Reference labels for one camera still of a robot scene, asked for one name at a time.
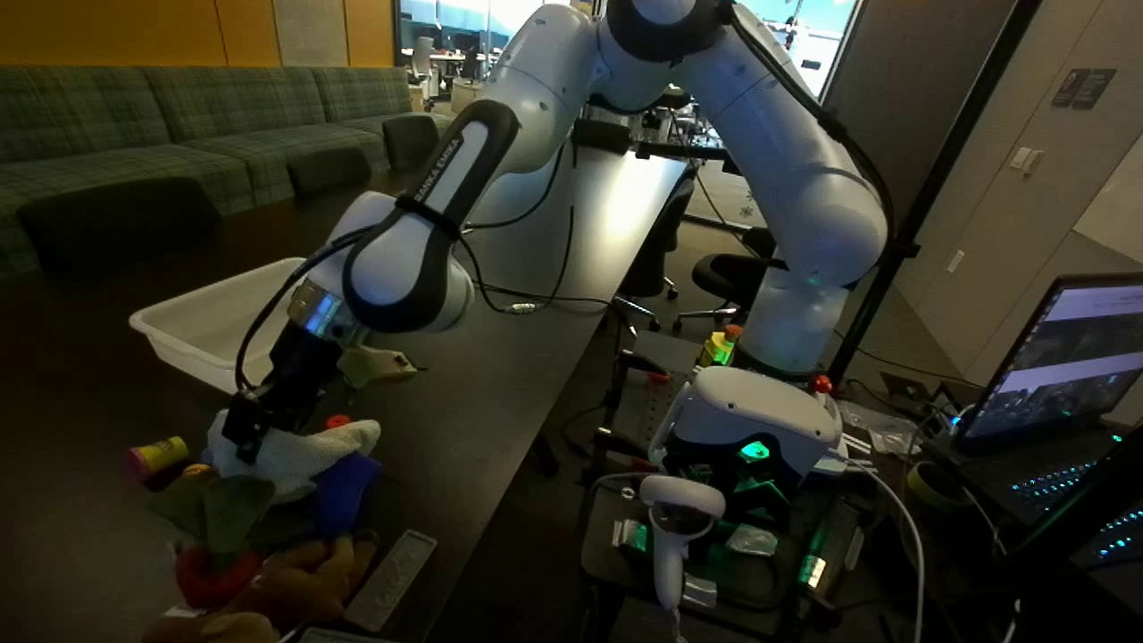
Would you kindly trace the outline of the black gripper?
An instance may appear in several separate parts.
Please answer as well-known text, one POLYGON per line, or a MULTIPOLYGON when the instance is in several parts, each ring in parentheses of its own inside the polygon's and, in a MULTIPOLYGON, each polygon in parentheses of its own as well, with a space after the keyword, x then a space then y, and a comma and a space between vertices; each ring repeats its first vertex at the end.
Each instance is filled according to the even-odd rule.
POLYGON ((270 341, 270 370, 261 380, 236 373, 240 394, 220 426, 244 465, 259 460, 276 427, 300 432, 306 426, 353 334, 357 321, 336 292, 315 280, 288 292, 285 323, 270 341))

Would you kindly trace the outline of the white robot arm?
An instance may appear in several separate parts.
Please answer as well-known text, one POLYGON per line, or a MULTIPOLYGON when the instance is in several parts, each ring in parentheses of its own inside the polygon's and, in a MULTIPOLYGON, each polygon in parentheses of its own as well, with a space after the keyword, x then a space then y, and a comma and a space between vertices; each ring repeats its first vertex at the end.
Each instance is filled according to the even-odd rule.
POLYGON ((332 236, 288 271, 300 303, 270 341, 270 370, 240 377, 220 411, 236 455, 259 460, 276 432, 311 413, 350 339, 456 321, 476 296, 476 276, 454 257, 468 214, 574 140, 621 149, 616 128, 581 116, 588 103, 641 113, 667 88, 719 130, 719 153, 743 170, 778 251, 746 315, 746 352, 784 373, 823 364, 849 284, 891 245, 891 194, 784 43, 737 0, 538 7, 410 190, 350 199, 332 236))

